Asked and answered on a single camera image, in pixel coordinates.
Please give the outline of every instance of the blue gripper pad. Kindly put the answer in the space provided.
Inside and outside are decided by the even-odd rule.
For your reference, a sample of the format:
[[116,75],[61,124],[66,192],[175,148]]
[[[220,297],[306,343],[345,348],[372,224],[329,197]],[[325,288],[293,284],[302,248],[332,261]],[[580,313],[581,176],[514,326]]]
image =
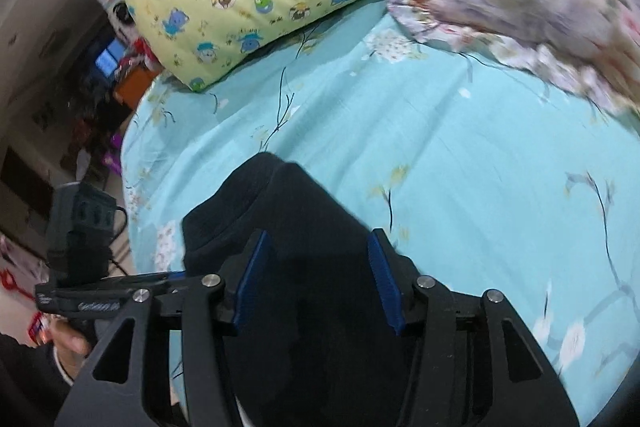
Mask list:
[[386,259],[385,252],[374,232],[367,237],[367,251],[369,253],[369,266],[376,280],[376,287],[385,311],[386,323],[399,335],[404,330],[405,322],[402,314],[402,296],[400,288],[394,280]]
[[242,279],[238,283],[236,292],[236,312],[233,324],[236,330],[249,320],[255,309],[258,283],[264,273],[271,250],[271,239],[266,232],[261,232],[254,247],[254,253],[246,265]]

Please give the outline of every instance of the silver bolt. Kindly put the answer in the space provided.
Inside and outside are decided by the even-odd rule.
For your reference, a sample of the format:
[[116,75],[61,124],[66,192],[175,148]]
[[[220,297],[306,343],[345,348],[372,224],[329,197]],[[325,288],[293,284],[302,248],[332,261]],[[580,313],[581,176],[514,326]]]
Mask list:
[[218,286],[222,279],[220,279],[220,275],[217,273],[210,273],[202,278],[202,284],[204,284],[207,288],[213,288],[213,286]]
[[504,300],[504,295],[500,290],[489,290],[486,293],[486,298],[488,298],[491,302],[502,302]]
[[436,280],[430,275],[420,275],[415,282],[417,282],[420,288],[426,289],[433,288],[436,285]]
[[136,290],[135,293],[133,293],[133,300],[135,302],[144,302],[149,298],[149,295],[151,295],[149,290],[147,290],[146,288],[142,288],[140,290]]

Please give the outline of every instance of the black cloth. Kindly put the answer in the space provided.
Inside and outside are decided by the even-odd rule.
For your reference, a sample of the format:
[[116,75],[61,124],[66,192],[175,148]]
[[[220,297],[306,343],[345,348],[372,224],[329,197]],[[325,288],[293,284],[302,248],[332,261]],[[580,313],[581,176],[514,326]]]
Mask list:
[[182,227],[188,275],[217,271],[256,229],[271,237],[252,318],[225,339],[234,392],[258,427],[395,425],[415,339],[386,323],[369,231],[300,166],[254,156]]
[[52,426],[68,392],[52,344],[22,346],[0,334],[0,425]]

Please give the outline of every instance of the light blue bed sheet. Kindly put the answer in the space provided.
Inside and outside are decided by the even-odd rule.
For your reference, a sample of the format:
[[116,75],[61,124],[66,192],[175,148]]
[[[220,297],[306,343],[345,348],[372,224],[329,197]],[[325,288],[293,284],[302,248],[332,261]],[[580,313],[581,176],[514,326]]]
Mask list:
[[182,269],[181,219],[267,149],[421,272],[502,290],[587,425],[640,347],[638,134],[480,60],[409,41],[365,0],[203,94],[159,77],[122,152],[136,267]]

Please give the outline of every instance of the person's arm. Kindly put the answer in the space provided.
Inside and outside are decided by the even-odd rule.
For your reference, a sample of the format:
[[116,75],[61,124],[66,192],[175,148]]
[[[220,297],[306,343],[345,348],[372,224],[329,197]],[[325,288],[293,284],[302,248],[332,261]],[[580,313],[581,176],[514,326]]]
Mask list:
[[66,322],[51,325],[53,343],[22,346],[0,334],[0,418],[12,427],[49,427],[90,346]]

